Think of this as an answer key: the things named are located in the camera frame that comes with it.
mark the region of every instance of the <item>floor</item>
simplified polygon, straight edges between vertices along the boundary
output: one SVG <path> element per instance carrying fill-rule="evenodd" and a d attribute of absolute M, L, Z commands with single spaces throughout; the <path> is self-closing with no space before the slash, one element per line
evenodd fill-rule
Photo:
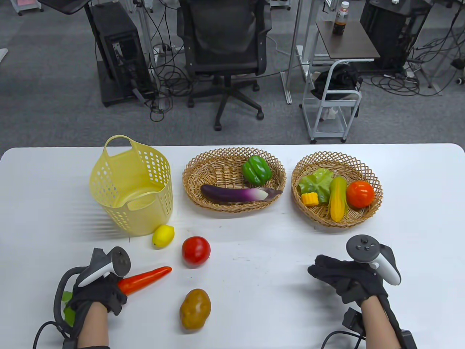
<path fill-rule="evenodd" d="M 297 7 L 293 1 L 291 11 L 272 11 L 273 29 L 269 34 L 283 51 L 289 51 L 291 46 Z M 359 19 L 363 4 L 364 1 L 351 1 L 351 20 Z M 163 6 L 155 0 L 156 22 L 162 13 Z M 444 36 L 454 14 L 454 9 L 436 4 L 418 41 L 425 43 Z M 462 15 L 456 27 L 464 24 Z M 322 19 L 333 17 L 334 13 L 319 13 Z M 167 10 L 167 22 L 173 44 L 181 45 L 175 35 L 175 11 Z M 300 43 L 304 30 L 305 20 L 299 30 Z M 166 40 L 166 29 L 160 31 Z M 151 122 L 148 109 L 137 102 L 104 108 L 100 102 L 94 39 L 83 11 L 66 16 L 45 8 L 43 13 L 31 10 L 19 17 L 9 1 L 0 1 L 2 47 L 8 48 L 9 53 L 0 65 L 0 156 L 12 147 L 102 146 L 114 134 L 126 134 L 155 146 L 309 143 L 298 102 L 304 86 L 299 68 L 292 71 L 292 105 L 286 104 L 278 74 L 263 77 L 259 80 L 259 92 L 249 89 L 245 93 L 262 105 L 265 119 L 256 120 L 253 110 L 232 101 L 223 114 L 223 131 L 215 132 L 213 119 L 218 99 L 199 102 L 188 109 L 185 97 L 176 98 L 173 110 L 159 123 Z M 278 53 L 271 40 L 267 50 L 266 74 L 287 68 L 288 56 Z M 323 52 L 324 47 L 320 45 L 318 50 Z M 183 65 L 181 58 L 176 65 Z M 431 71 L 435 65 L 437 62 L 432 61 L 426 68 Z M 444 71 L 436 82 L 444 86 L 453 73 L 454 70 Z M 422 93 L 432 92 L 422 88 Z M 347 143 L 453 142 L 465 147 L 463 101 L 465 87 L 453 82 L 443 96 L 434 97 L 395 96 L 365 85 L 360 115 Z"/>

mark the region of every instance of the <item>fake vegetable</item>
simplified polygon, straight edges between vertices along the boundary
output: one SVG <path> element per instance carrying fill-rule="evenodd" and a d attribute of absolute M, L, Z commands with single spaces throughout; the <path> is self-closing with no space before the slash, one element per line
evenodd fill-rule
<path fill-rule="evenodd" d="M 331 180 L 332 171 L 319 168 L 310 176 L 305 176 L 299 181 L 300 193 L 317 193 L 319 203 L 328 203 Z"/>
<path fill-rule="evenodd" d="M 143 274 L 135 275 L 121 280 L 118 287 L 125 295 L 131 295 L 144 287 L 160 280 L 165 275 L 171 273 L 171 267 L 161 267 Z"/>
<path fill-rule="evenodd" d="M 203 196 L 214 202 L 254 202 L 271 201 L 282 193 L 282 190 L 271 188 L 229 189 L 204 184 L 200 187 Z"/>
<path fill-rule="evenodd" d="M 302 194 L 302 203 L 305 206 L 317 206 L 318 205 L 318 194 L 317 193 Z"/>
<path fill-rule="evenodd" d="M 63 309 L 63 315 L 65 316 L 65 322 L 73 327 L 74 325 L 74 320 L 76 318 L 76 312 L 72 310 L 71 308 L 68 308 L 68 302 L 71 300 L 73 297 L 73 293 L 69 291 L 63 292 L 63 296 L 61 297 L 61 301 L 64 302 L 65 308 Z"/>
<path fill-rule="evenodd" d="M 375 200 L 375 191 L 370 183 L 355 181 L 346 190 L 347 202 L 355 208 L 370 206 Z"/>
<path fill-rule="evenodd" d="M 198 267 L 205 263 L 210 257 L 210 244 L 201 236 L 188 238 L 182 244 L 182 257 L 186 263 L 193 267 Z"/>
<path fill-rule="evenodd" d="M 201 329 L 212 311 L 208 294 L 202 289 L 190 291 L 179 309 L 182 326 L 188 330 Z"/>
<path fill-rule="evenodd" d="M 152 236 L 152 243 L 156 248 L 165 248 L 174 239 L 174 227 L 169 225 L 160 225 L 155 229 Z"/>
<path fill-rule="evenodd" d="M 331 181 L 331 196 L 329 198 L 329 210 L 331 219 L 340 222 L 347 212 L 345 189 L 347 181 L 342 177 L 336 177 Z"/>
<path fill-rule="evenodd" d="M 242 165 L 244 178 L 252 185 L 261 187 L 272 177 L 271 169 L 265 159 L 254 155 Z"/>

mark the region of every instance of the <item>chair base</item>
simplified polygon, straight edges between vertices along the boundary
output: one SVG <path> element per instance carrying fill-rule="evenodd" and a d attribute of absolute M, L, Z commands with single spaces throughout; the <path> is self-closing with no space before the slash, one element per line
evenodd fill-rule
<path fill-rule="evenodd" d="M 264 115 L 262 112 L 261 105 L 254 102 L 252 99 L 247 97 L 245 94 L 239 91 L 241 88 L 245 88 L 247 86 L 252 86 L 253 91 L 259 91 L 260 86 L 258 85 L 257 80 L 245 80 L 241 82 L 237 82 L 232 84 L 231 83 L 231 76 L 225 76 L 224 83 L 219 76 L 214 76 L 212 81 L 212 87 L 205 91 L 195 92 L 189 96 L 189 100 L 187 101 L 187 106 L 189 108 L 193 108 L 194 98 L 204 98 L 204 97 L 211 97 L 221 95 L 221 103 L 219 104 L 218 112 L 216 113 L 215 117 L 215 131 L 221 131 L 221 123 L 219 122 L 221 119 L 221 115 L 225 110 L 226 103 L 229 97 L 234 97 L 237 100 L 251 106 L 252 108 L 257 110 L 257 119 L 263 120 Z"/>

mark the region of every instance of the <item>hand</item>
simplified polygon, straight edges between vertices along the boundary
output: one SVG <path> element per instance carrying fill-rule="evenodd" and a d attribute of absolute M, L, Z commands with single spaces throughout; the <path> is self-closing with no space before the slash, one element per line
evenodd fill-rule
<path fill-rule="evenodd" d="M 102 303 L 108 312 L 112 311 L 115 315 L 121 312 L 122 305 L 126 304 L 127 296 L 118 287 L 121 277 L 110 274 L 107 277 L 100 277 L 94 282 L 84 287 L 73 287 L 73 297 L 68 306 L 77 310 L 84 303 L 99 302 Z"/>
<path fill-rule="evenodd" d="M 361 306 L 372 295 L 387 297 L 380 277 L 366 263 L 340 261 L 318 255 L 315 264 L 308 267 L 308 273 L 333 286 L 344 304 L 357 302 Z"/>

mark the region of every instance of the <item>black bag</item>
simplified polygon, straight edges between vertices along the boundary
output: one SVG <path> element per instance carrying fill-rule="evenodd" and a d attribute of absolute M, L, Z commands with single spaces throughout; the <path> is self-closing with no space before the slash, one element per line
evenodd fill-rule
<path fill-rule="evenodd" d="M 329 71 L 322 72 L 316 78 L 314 85 L 315 88 L 311 93 L 321 100 L 323 91 L 325 89 L 326 80 L 328 79 Z M 349 64 L 339 64 L 332 71 L 331 81 L 329 82 L 328 90 L 360 90 L 363 78 L 358 74 L 354 67 Z M 348 94 L 327 94 L 327 101 L 340 100 Z"/>

